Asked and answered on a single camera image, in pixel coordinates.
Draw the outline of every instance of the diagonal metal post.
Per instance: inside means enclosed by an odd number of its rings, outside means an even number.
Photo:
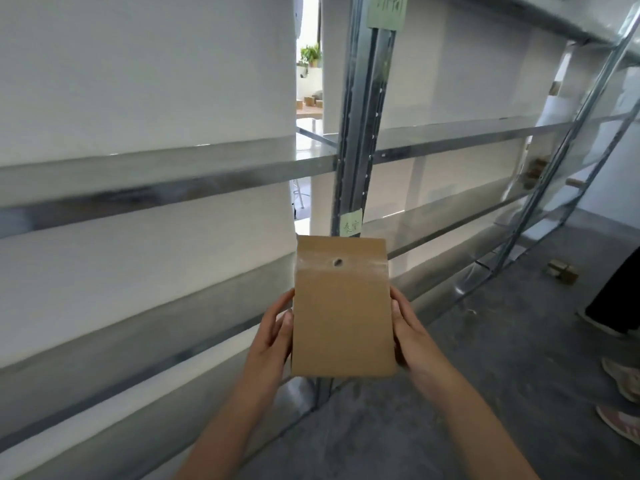
[[[367,26],[369,4],[372,2],[351,1],[331,217],[331,235],[335,236],[340,235],[342,215],[359,209],[364,215],[396,39],[395,31]],[[316,379],[316,407],[329,399],[332,382],[329,378]]]
[[[575,208],[578,207],[578,203],[580,203],[580,199],[582,199],[584,194],[587,192],[587,190],[595,180],[595,178],[598,176],[598,173],[600,172],[600,170],[602,170],[602,167],[604,167],[604,164],[607,162],[607,160],[613,153],[613,150],[619,144],[620,140],[629,129],[629,126],[631,126],[631,123],[633,123],[636,120],[638,112],[640,112],[640,99],[636,101],[636,104],[634,104],[634,107],[631,110],[631,112],[629,112],[627,117],[622,121],[622,124],[620,125],[620,128],[616,132],[616,135],[613,137],[610,144],[607,146],[607,149],[604,150],[604,153],[602,154],[602,158],[598,160],[598,163],[596,163],[596,166],[594,167],[594,169],[591,170],[591,173],[587,177],[587,180],[585,181],[585,183],[583,183],[580,186],[580,192],[578,192],[578,195],[572,200],[571,204],[564,211],[564,215],[560,219],[560,225],[563,225],[566,222],[566,220],[569,218],[569,216],[571,216]]]
[[[618,64],[627,52],[629,43],[633,39],[634,33],[636,32],[636,28],[638,27],[639,23],[640,4],[636,3],[629,11],[627,19],[625,20],[622,28],[620,28],[620,31],[618,33],[618,43],[611,49],[611,52],[604,62],[604,65],[600,70],[600,73],[598,74],[593,87],[591,88],[591,91],[589,92],[580,110],[578,111],[571,128],[569,128],[569,131],[567,131],[564,139],[562,140],[560,145],[558,145],[553,158],[551,158],[551,161],[540,177],[535,190],[525,204],[518,223],[516,224],[509,240],[505,243],[505,245],[503,245],[502,249],[500,250],[498,262],[492,270],[493,274],[500,272],[500,270],[503,268],[506,259],[515,246],[518,238],[523,233],[527,223],[529,222],[529,219],[533,215],[534,211],[538,208],[540,200],[542,199],[549,184],[553,180],[556,171],[558,170],[558,168],[560,168],[560,165],[562,165],[565,156],[571,150],[571,146],[575,138],[580,133],[580,130],[584,126],[585,122],[587,122],[587,120],[589,119],[589,116],[593,112],[593,109],[595,108],[605,88],[607,87],[609,79],[611,78],[613,72],[615,72]]]

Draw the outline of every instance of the green sticky note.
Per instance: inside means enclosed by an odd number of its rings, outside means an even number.
[[[404,25],[408,0],[370,0],[367,26],[370,29],[398,31]]]
[[[340,237],[351,237],[362,230],[362,209],[340,216]]]

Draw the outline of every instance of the shoe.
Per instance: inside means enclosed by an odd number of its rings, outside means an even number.
[[[640,370],[625,367],[606,357],[600,362],[604,371],[616,381],[620,394],[632,403],[640,404]]]
[[[596,320],[589,318],[587,316],[587,314],[584,312],[584,310],[578,310],[576,311],[576,314],[583,319],[585,322],[592,324],[594,327],[599,328],[600,330],[602,330],[605,333],[608,333],[609,335],[612,335],[613,337],[624,337],[626,335],[626,332],[621,332],[618,330],[614,330],[606,325],[604,325],[604,323],[600,323],[600,322],[596,322]]]
[[[615,411],[606,406],[596,406],[598,416],[620,436],[640,445],[640,418]]]

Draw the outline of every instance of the pant leg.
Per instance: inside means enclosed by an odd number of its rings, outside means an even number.
[[[592,320],[621,332],[640,326],[640,248],[613,274],[585,309]]]

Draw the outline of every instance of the green plant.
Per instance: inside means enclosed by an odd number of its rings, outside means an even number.
[[[318,44],[308,45],[300,49],[300,60],[310,66],[313,66],[321,57],[322,54],[320,54],[320,46]]]

